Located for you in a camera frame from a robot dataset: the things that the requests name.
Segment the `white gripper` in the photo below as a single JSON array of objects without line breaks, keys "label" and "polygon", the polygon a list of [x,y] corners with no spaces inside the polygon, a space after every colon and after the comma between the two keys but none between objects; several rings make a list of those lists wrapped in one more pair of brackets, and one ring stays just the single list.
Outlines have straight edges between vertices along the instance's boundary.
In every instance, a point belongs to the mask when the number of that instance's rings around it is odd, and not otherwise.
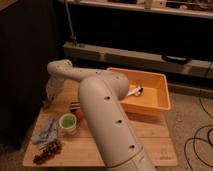
[{"label": "white gripper", "polygon": [[46,95],[49,102],[53,101],[63,90],[64,79],[50,77],[46,84]]}]

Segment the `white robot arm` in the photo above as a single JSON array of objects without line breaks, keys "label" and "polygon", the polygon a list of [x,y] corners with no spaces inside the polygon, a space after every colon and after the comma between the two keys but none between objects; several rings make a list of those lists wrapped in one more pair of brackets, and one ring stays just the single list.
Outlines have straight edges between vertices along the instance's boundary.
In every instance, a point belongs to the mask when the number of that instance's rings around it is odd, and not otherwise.
[{"label": "white robot arm", "polygon": [[80,108],[108,171],[157,171],[120,104],[129,91],[124,74],[74,67],[68,59],[49,62],[47,72],[48,100],[66,80],[79,82]]}]

